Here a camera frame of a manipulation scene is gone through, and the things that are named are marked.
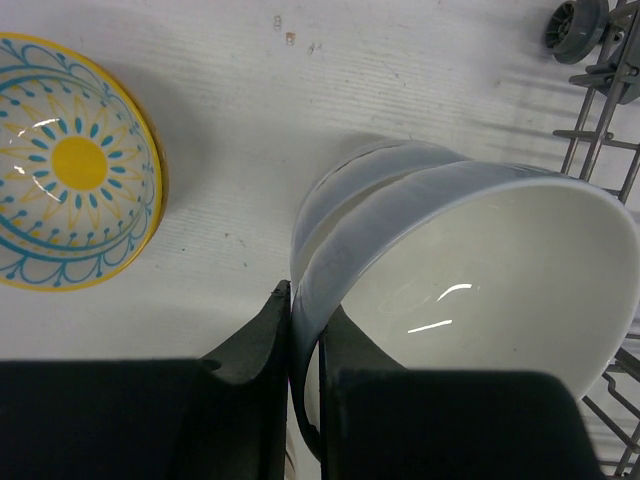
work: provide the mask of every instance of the metal wire rack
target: metal wire rack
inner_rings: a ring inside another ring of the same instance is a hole
[[[574,129],[556,130],[553,134],[569,139],[569,147],[561,169],[561,172],[565,174],[569,174],[578,144],[580,142],[588,143],[588,151],[579,175],[579,178],[585,181],[590,181],[603,146],[634,152],[620,190],[607,190],[618,197],[622,203],[626,203],[640,169],[640,143],[616,140],[614,134],[609,131],[609,125],[619,104],[630,103],[640,96],[640,0],[630,3],[627,3],[626,0],[619,0],[611,11],[608,11],[608,5],[605,2],[607,7],[605,12],[598,13],[598,15],[606,15],[604,30],[597,29],[596,25],[602,25],[602,18],[594,18],[596,14],[593,13],[598,12],[600,5],[599,0],[565,2],[550,21],[548,28],[554,26],[556,29],[551,32],[547,30],[547,46],[558,47],[560,44],[558,49],[554,49],[554,53],[556,53],[556,59],[562,63],[576,63],[584,58],[598,41],[602,43],[597,64],[587,67],[585,74],[576,75],[569,79],[570,83],[587,88]],[[591,25],[594,27],[585,31],[583,23],[575,27],[581,30],[573,33],[582,34],[583,38],[585,34],[586,36],[591,35],[595,39],[590,45],[583,43],[578,47],[578,50],[575,49],[577,44],[569,45],[565,42],[562,45],[562,41],[571,33],[570,30],[573,28],[571,21],[573,16],[577,14],[591,15],[591,20],[593,20]],[[567,45],[574,48],[573,52],[566,50]],[[585,125],[594,98],[598,93],[604,94],[606,100],[595,130],[589,131],[585,129]],[[630,344],[629,342],[638,342],[640,346],[640,334],[629,333],[626,344]],[[602,459],[601,466],[603,471],[608,473],[607,478],[640,480],[640,408],[638,407],[640,399],[630,400],[621,393],[619,388],[621,382],[635,381],[640,384],[640,360],[630,353],[629,349],[620,348],[613,363],[608,366],[602,377],[606,381],[608,395],[633,417],[635,429],[632,433],[628,433],[629,429],[625,431],[589,396],[583,398],[586,407],[621,441],[622,454],[619,460]]]

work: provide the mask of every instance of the yellow flower center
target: yellow flower center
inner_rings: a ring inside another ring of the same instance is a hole
[[[95,143],[83,137],[60,141],[51,156],[53,171],[62,183],[75,190],[91,190],[107,176],[107,159]]]

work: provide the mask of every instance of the white table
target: white table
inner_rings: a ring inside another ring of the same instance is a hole
[[[567,143],[550,132],[573,127],[584,91],[567,78],[586,64],[559,65],[540,46],[559,3],[5,0],[1,30],[80,51],[147,107],[171,194],[158,233],[115,279],[68,294],[0,286],[0,357],[215,348],[288,278],[314,178],[378,136],[559,169]],[[616,116],[618,138],[640,139],[624,123],[634,113]],[[603,151],[595,183],[620,187],[630,157],[618,155]],[[640,187],[629,204],[640,208]],[[303,479],[315,475],[307,460]]]

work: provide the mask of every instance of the white wooden surface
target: white wooden surface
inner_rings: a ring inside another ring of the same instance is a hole
[[[540,47],[558,3],[4,0],[0,30],[80,51],[147,107],[171,198],[151,244],[115,279],[69,294],[1,286],[0,357],[211,350],[288,277],[313,179],[378,136],[559,169],[567,144],[550,132],[573,127],[584,92],[566,81],[581,66]],[[621,109],[618,138],[640,139],[626,124],[637,112]],[[629,162],[605,149],[595,182],[619,188]],[[630,205],[640,208],[640,187]],[[300,478],[317,478],[298,450]]]

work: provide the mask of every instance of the bowl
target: bowl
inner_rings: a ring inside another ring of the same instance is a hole
[[[404,165],[403,152],[372,158]],[[303,423],[319,425],[317,368],[308,366],[338,305],[405,367],[545,372],[576,398],[628,331],[640,248],[617,199],[540,168],[451,151],[447,163],[429,145],[423,155],[424,168],[334,218],[299,269],[291,382],[298,411],[306,402]]]
[[[129,265],[158,228],[166,166],[130,95],[82,55],[0,33],[0,282],[68,291]]]

